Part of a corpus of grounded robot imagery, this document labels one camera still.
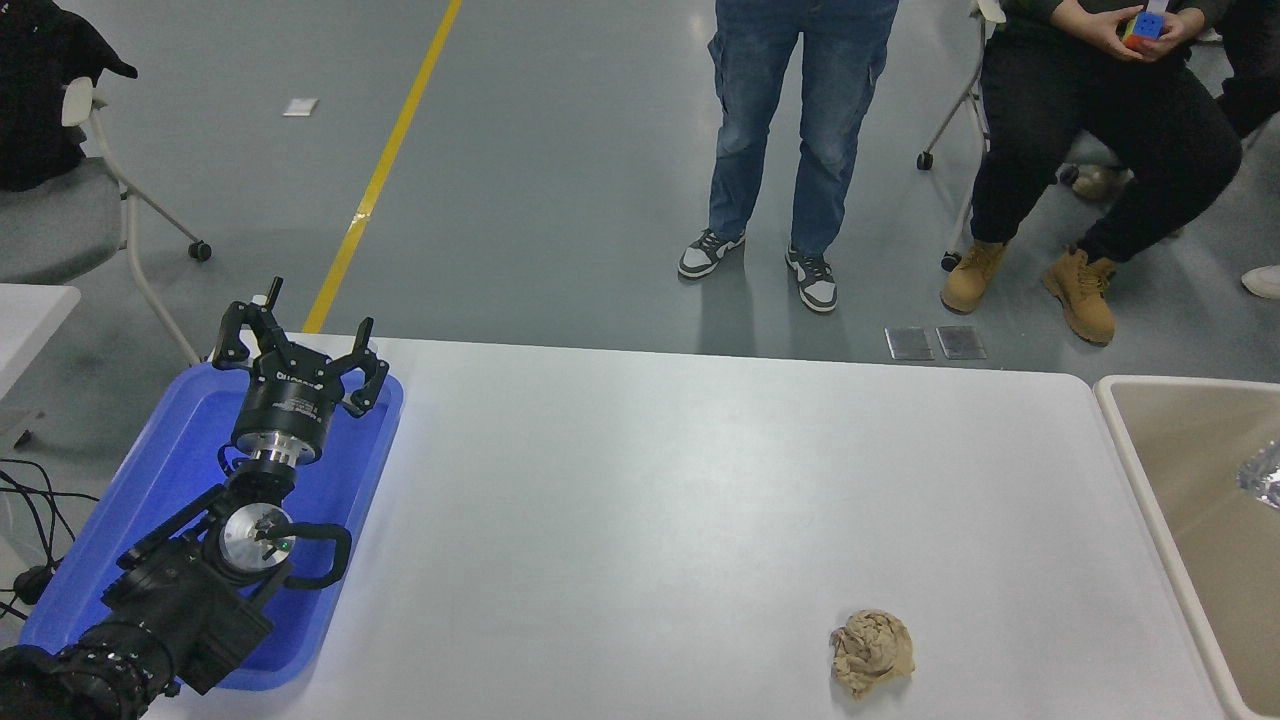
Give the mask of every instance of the sneaker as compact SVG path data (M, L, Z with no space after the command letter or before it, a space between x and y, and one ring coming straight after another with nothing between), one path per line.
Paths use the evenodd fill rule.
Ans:
M1129 170L1103 168L1102 165L1083 165L1079 177L1071 183L1076 196L1093 202L1102 202L1120 195L1129 182Z
M680 256L680 274L686 278L708 275L716 269L716 265L719 265L719 261L724 259L724 255L730 250L744 242L746 242L746 233L726 240L713 233L710 228L707 228L703 231L703 237L695 240L692 245L685 249L685 254Z
M1240 278L1244 287L1258 297L1280 300L1280 265L1254 268Z
M831 313L836 309L836 277L831 274L831 265L822 255L808 258L796 252L795 247L788 247L787 266L796 274L800 301L806 307L814 313Z
M1091 263L1087 252L1071 246L1041 278L1062 304L1071 332L1094 345L1107 345L1116 334L1116 322L1106 302L1115 272L1115 260L1101 258Z
M942 286L942 305L961 315L977 310L991 278L996 277L996 270L1005 259L1006 247L1004 242L975 240L960 264L947 275L947 284Z

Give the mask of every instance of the brown crumpled paper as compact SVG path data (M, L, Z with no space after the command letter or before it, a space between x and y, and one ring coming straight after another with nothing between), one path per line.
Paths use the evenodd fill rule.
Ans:
M915 670L915 648L901 620L881 610L863 610L831 633L836 657L831 670L849 688L854 700L863 700L878 683L910 675Z

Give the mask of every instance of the black and white sneaker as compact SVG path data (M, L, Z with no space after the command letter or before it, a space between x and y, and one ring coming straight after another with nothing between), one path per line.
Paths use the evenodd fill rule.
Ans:
M806 258L796 252L795 247L788 247L787 266L796 274L800 300L805 307L814 313L831 313L836 309L836 277L831 274L831 265L822 255Z
M700 278L703 275L710 274L719 265L719 261L724 259L724 255L730 250L733 250L739 245L746 242L746 234L740 234L735 238L722 238L710 231L710 228L703 231L703 237L694 241L692 245L685 249L685 254L680 256L680 274L686 278Z

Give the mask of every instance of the jeans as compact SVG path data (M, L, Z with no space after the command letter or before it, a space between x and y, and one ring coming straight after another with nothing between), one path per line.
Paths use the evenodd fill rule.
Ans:
M769 120L804 33L800 167L791 245L818 256L845 219L858 131L884 69L897 0L716 0L716 95L723 122L712 174L710 229L737 237L755 209Z
M1082 129L1134 173L1084 234L1091 259L1124 263L1203 213L1235 177L1240 140L1187 55L1121 63L1048 26L997 32L982 69L991 151L974 181L973 237L1012 238Z

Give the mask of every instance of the cable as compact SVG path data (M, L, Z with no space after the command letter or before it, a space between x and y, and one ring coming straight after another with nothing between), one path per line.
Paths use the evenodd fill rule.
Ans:
M68 523L67 518L63 516L61 510L58 507L58 501L54 500L54 497L56 497L55 493L54 493L54 483L52 483L52 480L49 479L49 473L45 470L45 468L41 466L38 462L32 462L31 460L17 460L17 459L9 459L9 457L0 457L0 462L10 462L10 464L14 464L14 465L27 465L27 466L35 468L36 470L40 471L40 475L45 479L45 489L46 489L46 493L41 493L41 495L44 495L45 502L49 503L49 510L50 510L50 514L51 514L50 515L50 520L49 520L49 525L50 525L50 528L49 528L50 543L52 542L52 534L54 534L54 527L52 527L54 525L54 520L52 520L52 518L58 518L58 520L61 521L63 528L67 530L67 534L70 536L72 542L74 542L76 541L76 532L72 530L70 523Z
M23 502L27 503L27 510L31 511L32 523L35 523L36 525L36 534L40 537L40 548L41 551L44 551L45 555L44 566L36 565L35 568L27 570L26 573L19 574L18 578L14 580L14 587L9 588L8 591L0 591L0 592L13 592L13 597L10 598L9 602L0 602L0 619L4 619L8 615L13 615L15 618L26 620L27 614L18 610L13 605L13 602L15 600L20 600L23 603L33 605L40 598L45 587L47 587L49 580L52 578L54 571L56 571L58 566L61 564L63 559L55 557L54 555L54 541L58 533L58 525L61 524L63 529L67 530L67 536L70 537L72 542L76 542L76 530L72 529L70 523L67 521L67 518L63 515L61 509L58 506L58 498L77 497L82 500L91 500L93 502L99 502L99 498L86 493L55 491L54 483L50 479L49 473L37 462L32 462L29 460L14 460L6 457L0 457L0 462L10 462L14 465L29 465L32 468L36 468L36 470L40 471L41 477L45 480L45 489L40 489L37 487L19 483L18 480L13 479L12 475L5 473L4 470L0 470L0 482L10 486L10 487L0 487L0 495L8 493L8 495L22 496ZM40 511L36 507L36 502L35 500L32 500L32 496L44 500L45 503L49 506L47 533L45 530L45 523L40 518Z
M13 597L9 598L9 600L10 601L18 600L18 593L13 593ZM19 620L23 620L23 621L27 620L27 614L26 612L23 612L22 610L18 610L17 607L14 607L13 605L10 605L9 602L0 601L0 620L4 620L6 615L13 615L14 618L17 618Z
M18 480L10 478L9 474L3 470L0 470L0 480L4 480L14 486L13 489L0 488L0 492L8 492L8 493L17 492L18 495L22 496L23 502L27 503L27 509L31 510L31 519L36 524L36 534L40 536L40 548L45 551L46 562L51 564L54 561L54 543L51 537L45 534L45 524L40 520L40 511L36 510L36 503L32 502L31 500L32 495L38 495L38 493L33 492L35 488L29 488L19 483Z
M221 465L223 474L225 474L228 478L232 477L232 473L234 473L237 468L239 468L241 465L244 464L246 460L248 460L248 457L234 457L234 459L232 459L230 462L228 462L227 461L227 451L230 450L230 448L233 448L233 447L236 447L236 443L227 442L227 443L223 443L223 446L218 448L218 464Z

